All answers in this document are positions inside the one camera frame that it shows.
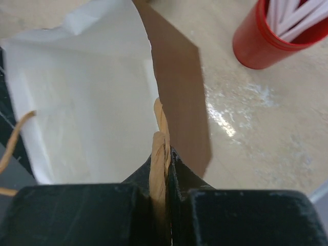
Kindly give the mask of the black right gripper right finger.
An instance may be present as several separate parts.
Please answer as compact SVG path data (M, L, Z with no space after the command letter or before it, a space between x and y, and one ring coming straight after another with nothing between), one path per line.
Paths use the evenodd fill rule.
M174 245L327 245L310 200L294 190L215 189L171 151Z

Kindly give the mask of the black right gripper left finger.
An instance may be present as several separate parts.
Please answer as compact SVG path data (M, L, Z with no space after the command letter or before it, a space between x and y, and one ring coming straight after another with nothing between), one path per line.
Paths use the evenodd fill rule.
M1 245L153 245L150 162L121 183L41 185L16 160L1 185Z

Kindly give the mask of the brown white paper bag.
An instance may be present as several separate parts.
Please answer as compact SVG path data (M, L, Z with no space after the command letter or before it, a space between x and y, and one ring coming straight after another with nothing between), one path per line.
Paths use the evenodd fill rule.
M150 156L165 112L171 146L203 176L212 157L198 48L144 1L89 1L52 29L2 40L16 119L41 185L114 183Z

